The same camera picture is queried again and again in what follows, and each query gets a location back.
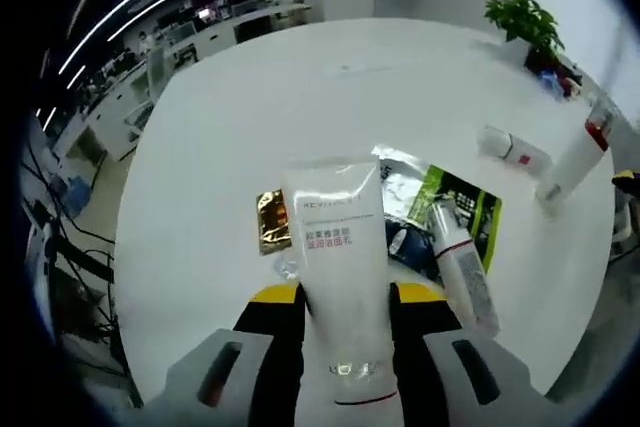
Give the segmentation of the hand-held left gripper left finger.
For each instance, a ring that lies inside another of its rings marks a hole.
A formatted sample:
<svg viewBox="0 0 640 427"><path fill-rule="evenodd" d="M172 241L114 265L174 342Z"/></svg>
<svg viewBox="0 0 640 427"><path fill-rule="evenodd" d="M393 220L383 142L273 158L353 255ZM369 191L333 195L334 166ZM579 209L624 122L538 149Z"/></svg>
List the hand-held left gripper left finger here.
<svg viewBox="0 0 640 427"><path fill-rule="evenodd" d="M144 426L292 426L304 372L306 295L277 284L254 295L232 329L219 329L172 365L142 409Z"/></svg>

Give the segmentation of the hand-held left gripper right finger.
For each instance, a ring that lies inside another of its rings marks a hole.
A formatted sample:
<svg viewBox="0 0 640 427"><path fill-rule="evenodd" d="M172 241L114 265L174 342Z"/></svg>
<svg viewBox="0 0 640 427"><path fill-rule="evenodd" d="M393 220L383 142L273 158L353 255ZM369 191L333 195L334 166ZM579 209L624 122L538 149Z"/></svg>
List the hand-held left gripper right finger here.
<svg viewBox="0 0 640 427"><path fill-rule="evenodd" d="M548 426L550 401L528 367L493 339L464 329L443 296L393 282L393 368L407 426Z"/></svg>

